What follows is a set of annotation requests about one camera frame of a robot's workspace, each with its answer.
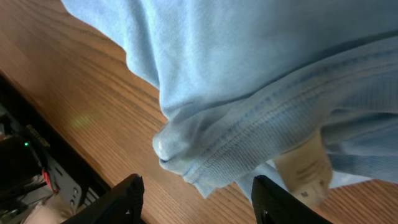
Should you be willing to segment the light blue printed t-shirt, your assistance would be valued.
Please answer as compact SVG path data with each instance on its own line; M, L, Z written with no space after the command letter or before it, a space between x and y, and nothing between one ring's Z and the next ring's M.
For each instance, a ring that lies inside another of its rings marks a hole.
M397 182L397 2L86 1L167 118L153 147L202 196L266 175L304 203Z

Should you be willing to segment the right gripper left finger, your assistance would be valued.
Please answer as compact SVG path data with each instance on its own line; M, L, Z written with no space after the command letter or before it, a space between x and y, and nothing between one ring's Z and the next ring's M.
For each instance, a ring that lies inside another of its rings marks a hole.
M141 224L144 182L132 174L63 224Z

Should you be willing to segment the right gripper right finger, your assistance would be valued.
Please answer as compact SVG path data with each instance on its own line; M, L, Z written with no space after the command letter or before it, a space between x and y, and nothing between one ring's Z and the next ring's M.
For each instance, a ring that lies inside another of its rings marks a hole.
M257 224L331 224L264 175L252 183Z

